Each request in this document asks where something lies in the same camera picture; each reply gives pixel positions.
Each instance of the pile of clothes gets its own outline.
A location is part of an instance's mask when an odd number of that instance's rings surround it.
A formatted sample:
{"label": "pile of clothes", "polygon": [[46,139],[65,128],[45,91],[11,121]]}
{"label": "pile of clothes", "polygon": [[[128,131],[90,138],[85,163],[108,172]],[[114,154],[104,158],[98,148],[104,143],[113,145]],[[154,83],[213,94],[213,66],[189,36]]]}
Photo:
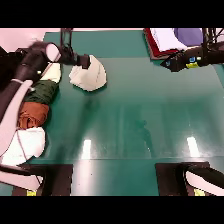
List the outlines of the pile of clothes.
{"label": "pile of clothes", "polygon": [[144,28],[145,39],[152,60],[164,60],[178,50],[200,46],[201,28]]}
{"label": "pile of clothes", "polygon": [[22,103],[18,130],[8,150],[1,157],[3,165],[20,165],[32,156],[39,157],[44,151],[45,132],[41,127],[47,120],[49,104],[53,100],[61,78],[60,64],[50,64],[44,76],[33,85]]}

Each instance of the green table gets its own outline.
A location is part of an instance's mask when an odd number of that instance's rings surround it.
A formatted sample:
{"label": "green table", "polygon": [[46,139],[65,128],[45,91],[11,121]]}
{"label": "green table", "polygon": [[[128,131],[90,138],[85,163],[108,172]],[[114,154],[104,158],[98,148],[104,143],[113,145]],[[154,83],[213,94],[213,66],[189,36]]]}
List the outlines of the green table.
{"label": "green table", "polygon": [[[87,93],[69,83],[72,67],[64,67],[46,150],[33,164],[74,164],[72,195],[158,195],[158,162],[209,161],[224,172],[222,66],[171,73],[150,61],[142,31],[74,32],[72,45],[103,63],[108,85]],[[2,185],[1,195],[8,189]]]}

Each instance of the folded cloth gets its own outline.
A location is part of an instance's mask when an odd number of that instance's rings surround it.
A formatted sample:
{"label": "folded cloth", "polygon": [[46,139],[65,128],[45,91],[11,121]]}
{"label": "folded cloth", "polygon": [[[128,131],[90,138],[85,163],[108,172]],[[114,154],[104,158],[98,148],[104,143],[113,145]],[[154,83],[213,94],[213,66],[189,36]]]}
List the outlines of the folded cloth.
{"label": "folded cloth", "polygon": [[47,119],[49,106],[36,102],[24,102],[18,119],[21,129],[40,127]]}
{"label": "folded cloth", "polygon": [[51,80],[56,83],[59,83],[61,79],[61,70],[60,64],[58,63],[51,63],[49,64],[50,67],[47,67],[43,73],[43,77],[40,80]]}
{"label": "folded cloth", "polygon": [[164,55],[164,56],[160,56],[160,57],[155,57],[154,56],[153,50],[152,50],[151,45],[149,43],[148,34],[147,34],[145,29],[144,29],[144,34],[145,34],[145,39],[146,39],[146,42],[147,42],[150,58],[152,60],[164,60],[164,59],[167,59],[169,57],[169,55]]}
{"label": "folded cloth", "polygon": [[30,92],[24,99],[25,102],[37,102],[49,105],[58,84],[51,80],[40,80],[34,86],[35,91]]}
{"label": "folded cloth", "polygon": [[160,51],[187,50],[187,46],[175,37],[173,28],[150,28],[150,30]]}
{"label": "folded cloth", "polygon": [[39,157],[44,151],[44,146],[45,132],[43,128],[18,130],[8,150],[0,157],[1,164],[16,166],[25,163],[32,156]]}
{"label": "folded cloth", "polygon": [[203,34],[200,28],[174,28],[176,38],[188,47],[200,46]]}
{"label": "folded cloth", "polygon": [[152,48],[152,51],[153,51],[153,54],[154,54],[155,57],[161,57],[161,56],[164,56],[164,55],[171,55],[171,54],[177,52],[177,50],[168,50],[168,51],[160,52],[158,46],[156,45],[155,40],[152,37],[150,28],[145,28],[144,32],[147,33],[148,42],[149,42],[149,45]]}
{"label": "folded cloth", "polygon": [[107,82],[103,65],[93,55],[90,55],[90,62],[88,69],[83,69],[82,66],[73,66],[69,74],[70,83],[87,91],[99,89]]}

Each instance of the yellow sticker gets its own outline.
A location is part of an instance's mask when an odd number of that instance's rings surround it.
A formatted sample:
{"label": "yellow sticker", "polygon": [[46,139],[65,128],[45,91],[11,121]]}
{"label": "yellow sticker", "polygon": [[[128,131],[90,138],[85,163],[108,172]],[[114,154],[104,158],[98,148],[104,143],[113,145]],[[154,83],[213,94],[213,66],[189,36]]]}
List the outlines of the yellow sticker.
{"label": "yellow sticker", "polygon": [[37,192],[36,191],[27,191],[26,196],[37,196]]}
{"label": "yellow sticker", "polygon": [[205,192],[199,189],[194,189],[194,196],[205,196]]}
{"label": "yellow sticker", "polygon": [[186,66],[187,66],[187,68],[197,68],[197,67],[199,67],[197,62],[186,64]]}

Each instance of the crumpled white cloth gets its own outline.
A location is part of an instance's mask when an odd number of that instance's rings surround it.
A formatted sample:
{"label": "crumpled white cloth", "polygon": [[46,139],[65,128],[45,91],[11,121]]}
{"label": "crumpled white cloth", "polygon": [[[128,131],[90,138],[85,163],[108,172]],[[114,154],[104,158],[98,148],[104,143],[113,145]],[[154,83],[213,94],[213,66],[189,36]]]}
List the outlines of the crumpled white cloth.
{"label": "crumpled white cloth", "polygon": [[59,63],[51,63],[44,71],[44,75],[40,80],[51,80],[59,83],[61,79],[61,69]]}
{"label": "crumpled white cloth", "polygon": [[90,62],[88,69],[82,69],[82,66],[73,66],[69,74],[70,83],[87,91],[99,89],[107,82],[103,65],[93,55],[90,55]]}
{"label": "crumpled white cloth", "polygon": [[17,130],[8,150],[2,155],[1,164],[16,166],[25,163],[32,156],[39,157],[45,146],[45,132],[43,128],[29,128]]}
{"label": "crumpled white cloth", "polygon": [[150,28],[159,51],[167,51],[171,49],[187,50],[187,46],[182,44],[175,37],[173,29],[174,28]]}

